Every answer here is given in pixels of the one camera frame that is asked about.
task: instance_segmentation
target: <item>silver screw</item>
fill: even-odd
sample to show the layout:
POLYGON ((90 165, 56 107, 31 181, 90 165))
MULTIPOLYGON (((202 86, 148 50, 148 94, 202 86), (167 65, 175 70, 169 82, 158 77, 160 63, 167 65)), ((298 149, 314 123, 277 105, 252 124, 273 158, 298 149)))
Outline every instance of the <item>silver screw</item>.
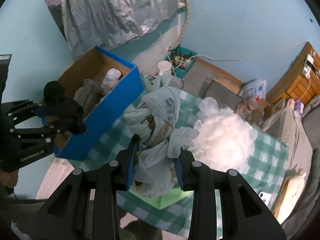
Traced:
POLYGON ((236 171, 236 170, 234 170, 234 169, 231 169, 231 170, 229 170, 229 174, 230 174, 231 176, 237 176, 237 175, 238 175, 238 171, 236 171))
POLYGON ((194 167, 200 167, 200 166, 201 166, 201 162, 200 162, 200 161, 193 161, 193 162, 192 162, 192 165, 193 165, 194 167))
POLYGON ((111 167, 116 167, 116 166, 118 166, 118 164, 119 164, 119 162, 116 161, 116 160, 113 160, 113 161, 109 162, 109 165, 110 165, 111 167))
POLYGON ((79 174, 81 174, 81 172, 82 172, 82 170, 80 168, 76 168, 73 170, 72 173, 73 173, 73 175, 79 175, 79 174))

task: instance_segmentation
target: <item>wooden furniture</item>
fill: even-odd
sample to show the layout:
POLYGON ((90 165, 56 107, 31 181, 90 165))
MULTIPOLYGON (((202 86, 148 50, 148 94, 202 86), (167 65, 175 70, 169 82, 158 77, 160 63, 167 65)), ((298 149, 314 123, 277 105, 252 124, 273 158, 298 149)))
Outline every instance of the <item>wooden furniture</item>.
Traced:
POLYGON ((267 94, 266 99, 271 105, 281 98, 293 98, 295 100, 301 98, 302 103, 306 105, 313 96, 320 95, 320 81, 316 74, 311 71, 310 80, 302 74, 308 54, 313 57, 313 65, 316 70, 319 70, 320 57, 311 44, 307 42, 291 68, 267 94))

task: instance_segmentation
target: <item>blue cardboard box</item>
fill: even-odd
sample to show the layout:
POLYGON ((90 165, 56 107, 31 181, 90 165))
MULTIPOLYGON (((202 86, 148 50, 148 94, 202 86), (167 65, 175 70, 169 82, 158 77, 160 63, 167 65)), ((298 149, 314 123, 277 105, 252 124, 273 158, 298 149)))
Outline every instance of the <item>blue cardboard box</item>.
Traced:
POLYGON ((72 97, 83 86, 84 79, 91 79, 101 85, 111 68, 121 71, 118 84, 103 97, 95 109, 86 117, 87 131, 67 138, 58 134, 55 139, 56 157, 83 160, 112 123, 142 93, 143 87, 137 66, 100 47, 89 50, 71 65, 58 79, 65 88, 66 97, 72 97))

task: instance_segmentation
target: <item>hose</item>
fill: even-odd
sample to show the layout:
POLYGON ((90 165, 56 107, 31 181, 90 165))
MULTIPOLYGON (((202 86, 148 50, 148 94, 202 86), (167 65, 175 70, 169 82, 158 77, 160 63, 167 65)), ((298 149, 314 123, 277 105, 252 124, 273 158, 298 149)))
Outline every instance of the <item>hose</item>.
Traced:
POLYGON ((186 34, 187 27, 188 27, 189 20, 190 20, 190 2, 189 2, 189 0, 185 0, 185 3, 186 3, 186 6, 185 6, 185 8, 186 8, 186 16, 185 16, 185 18, 184 18, 183 27, 182 27, 182 29, 181 29, 181 31, 180 31, 180 35, 179 35, 177 41, 175 42, 175 44, 173 44, 173 45, 169 48, 169 50, 175 49, 175 48, 181 43, 184 35, 186 34))

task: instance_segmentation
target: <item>checkered tablecloth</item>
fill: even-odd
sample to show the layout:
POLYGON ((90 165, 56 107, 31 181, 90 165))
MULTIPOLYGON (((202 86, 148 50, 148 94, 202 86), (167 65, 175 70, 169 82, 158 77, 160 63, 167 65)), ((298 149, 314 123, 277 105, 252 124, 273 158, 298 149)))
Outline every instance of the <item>checkered tablecloth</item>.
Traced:
MULTIPOLYGON (((143 92, 132 103, 134 107, 138 105, 144 94, 146 92, 143 92)), ((193 127, 202 99, 182 90, 180 98, 181 105, 176 128, 193 127)), ((126 149, 131 137, 132 134, 122 115, 106 131, 82 162, 70 160, 70 163, 75 168, 82 168, 84 171, 97 169, 106 162, 115 159, 120 150, 126 149)), ((254 154, 249 157, 241 173, 257 193, 264 191, 272 194, 268 205, 271 208, 289 165, 287 146, 261 130, 258 130, 258 137, 254 144, 254 154)), ((117 201, 124 210, 157 228, 184 237, 189 234, 193 194, 162 210, 151 206, 128 191, 119 191, 117 201)), ((218 190, 216 190, 216 203, 217 239, 220 239, 222 238, 222 220, 218 190)))

